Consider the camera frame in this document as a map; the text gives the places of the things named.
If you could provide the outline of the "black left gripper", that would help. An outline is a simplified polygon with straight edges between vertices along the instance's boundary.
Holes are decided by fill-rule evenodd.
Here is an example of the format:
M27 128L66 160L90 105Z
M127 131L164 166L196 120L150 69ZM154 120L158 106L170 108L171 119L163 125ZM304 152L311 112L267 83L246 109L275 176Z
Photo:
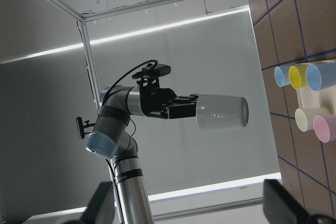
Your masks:
M142 113L150 118L181 119L196 116L198 94L177 96L172 89L140 88L140 105Z

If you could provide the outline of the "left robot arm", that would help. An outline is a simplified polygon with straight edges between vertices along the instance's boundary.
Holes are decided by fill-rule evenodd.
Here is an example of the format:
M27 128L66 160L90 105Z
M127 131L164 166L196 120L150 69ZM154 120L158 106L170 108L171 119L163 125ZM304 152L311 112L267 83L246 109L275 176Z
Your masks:
M118 86L102 105L89 134L87 150L111 165L111 180L122 223L154 222L138 158L138 145L125 130L131 116L156 119L194 117L198 97L198 94L178 96L169 88L150 85Z

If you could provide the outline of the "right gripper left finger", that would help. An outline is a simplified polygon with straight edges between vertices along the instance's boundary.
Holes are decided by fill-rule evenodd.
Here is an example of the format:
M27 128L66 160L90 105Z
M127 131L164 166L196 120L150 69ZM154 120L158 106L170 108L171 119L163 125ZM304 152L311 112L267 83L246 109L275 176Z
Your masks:
M115 214L112 182L101 182L80 218L68 220L64 223L111 224Z

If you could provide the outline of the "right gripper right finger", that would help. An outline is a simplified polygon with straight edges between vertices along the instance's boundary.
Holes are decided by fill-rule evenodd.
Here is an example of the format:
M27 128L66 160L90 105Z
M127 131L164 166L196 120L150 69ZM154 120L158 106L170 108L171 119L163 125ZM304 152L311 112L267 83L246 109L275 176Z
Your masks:
M263 213L269 223L335 223L323 214L308 213L276 179L263 182Z

